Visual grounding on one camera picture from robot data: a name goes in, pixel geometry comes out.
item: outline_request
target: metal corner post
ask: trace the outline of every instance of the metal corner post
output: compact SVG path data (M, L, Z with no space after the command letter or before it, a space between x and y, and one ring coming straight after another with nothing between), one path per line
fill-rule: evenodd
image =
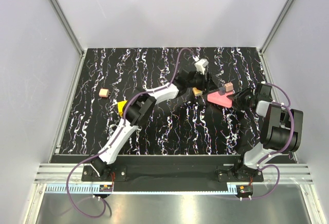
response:
M79 40L77 39L69 22L67 21L58 0L49 0L49 1L50 1L51 6L53 7L55 13L57 14L58 19L60 20L61 24L63 25L68 37L70 38L73 46L75 47L76 51L78 52L79 56L81 57L83 55L84 49L81 47Z
M263 46L260 48L261 54L264 54L266 49L268 48L269 44L271 43L273 37L275 36L276 32L278 31L280 25L282 24L284 18L286 17L288 11L292 7L295 0L287 0L284 4L277 20L275 21L270 33L268 34Z

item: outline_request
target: white panel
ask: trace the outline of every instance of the white panel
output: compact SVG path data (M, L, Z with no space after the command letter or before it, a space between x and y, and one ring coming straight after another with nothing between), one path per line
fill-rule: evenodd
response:
M83 47L258 46L286 0L59 0Z
M309 165L329 218L329 0L296 0L265 56L274 82L304 111L298 159Z
M22 223L78 55L48 0L0 0L1 223Z

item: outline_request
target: marble pattern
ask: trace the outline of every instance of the marble pattern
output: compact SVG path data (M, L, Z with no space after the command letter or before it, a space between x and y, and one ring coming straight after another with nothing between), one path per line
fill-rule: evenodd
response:
M256 48L192 48L209 61L208 71L222 86L234 91L264 81ZM60 154L95 154L106 144L120 119L118 101L133 91L154 88L169 81L179 48L96 48L86 54ZM179 67L193 63L182 54ZM108 99L100 98L108 88ZM156 105L145 127L140 127L120 154L213 155L240 154L259 142L262 118L251 110L222 108L194 97L192 90L177 99Z

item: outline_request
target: yellow block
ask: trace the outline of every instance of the yellow block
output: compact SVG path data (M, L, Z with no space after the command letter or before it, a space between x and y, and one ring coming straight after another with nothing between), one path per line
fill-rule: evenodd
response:
M119 110L119 115L122 117L123 115L123 107L126 104L127 101L122 101L118 102L118 110Z
M197 88L192 88L193 93L196 97L201 96L202 95L202 91L198 90Z

